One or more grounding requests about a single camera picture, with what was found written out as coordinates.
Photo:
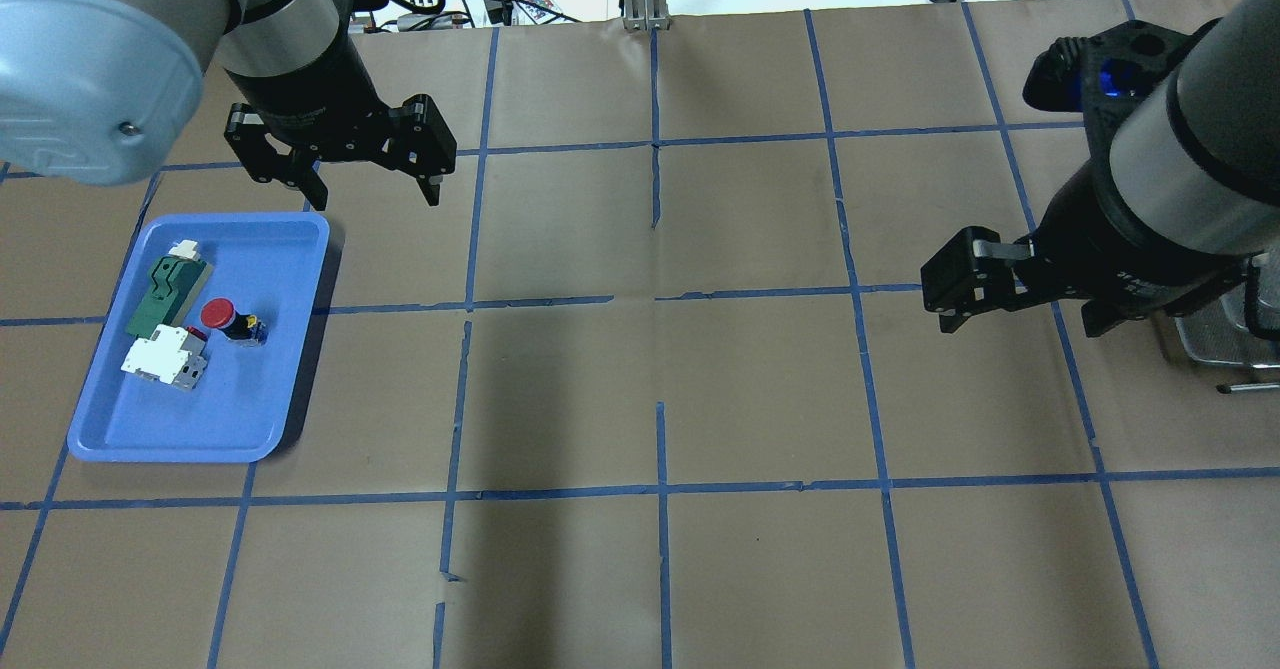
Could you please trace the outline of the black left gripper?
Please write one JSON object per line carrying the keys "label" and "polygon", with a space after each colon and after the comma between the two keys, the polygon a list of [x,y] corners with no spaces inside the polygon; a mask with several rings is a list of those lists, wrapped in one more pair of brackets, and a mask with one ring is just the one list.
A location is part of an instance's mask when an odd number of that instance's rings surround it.
{"label": "black left gripper", "polygon": [[250,177],[291,182],[315,212],[324,212],[328,187],[315,162],[374,162],[413,177],[429,207],[439,207],[445,174],[456,169],[458,145],[440,107],[416,93],[398,107],[362,109],[355,116],[320,119],[305,127],[270,127],[265,113],[234,104],[223,137]]}

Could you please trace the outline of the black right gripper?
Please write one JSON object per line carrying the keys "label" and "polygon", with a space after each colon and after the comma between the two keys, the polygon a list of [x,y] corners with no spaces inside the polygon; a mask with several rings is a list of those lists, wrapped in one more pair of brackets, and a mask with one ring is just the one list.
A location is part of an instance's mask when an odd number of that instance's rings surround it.
{"label": "black right gripper", "polygon": [[920,283],[923,306],[937,315],[945,335],[957,333],[974,315],[1083,301],[1084,335],[1098,338],[1123,324],[1144,321],[1171,303],[1169,292],[1156,283],[1108,272],[1102,262],[1053,262],[1034,235],[1004,242],[986,226],[956,232],[923,265]]}

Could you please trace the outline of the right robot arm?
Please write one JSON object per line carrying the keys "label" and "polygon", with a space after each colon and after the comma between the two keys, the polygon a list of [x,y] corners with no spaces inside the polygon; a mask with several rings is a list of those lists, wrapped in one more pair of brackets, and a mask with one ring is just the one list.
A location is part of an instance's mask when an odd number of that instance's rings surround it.
{"label": "right robot arm", "polygon": [[974,315],[1080,301],[1088,336],[1152,313],[1198,312],[1245,287],[1277,244],[1279,0],[1240,0],[1193,35],[1132,19],[1060,37],[1023,87],[1029,107],[1078,113],[1089,157],[1028,235],[965,226],[920,271],[942,333]]}

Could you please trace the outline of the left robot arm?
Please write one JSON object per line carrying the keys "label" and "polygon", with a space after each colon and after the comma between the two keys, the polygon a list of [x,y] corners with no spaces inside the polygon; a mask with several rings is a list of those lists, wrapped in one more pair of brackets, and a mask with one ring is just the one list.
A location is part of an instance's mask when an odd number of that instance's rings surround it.
{"label": "left robot arm", "polygon": [[433,98],[379,98],[349,18],[390,0],[1,0],[5,162],[87,185],[157,171],[209,68],[242,95],[223,137],[252,180],[325,209],[317,162],[372,162],[426,203],[457,141]]}

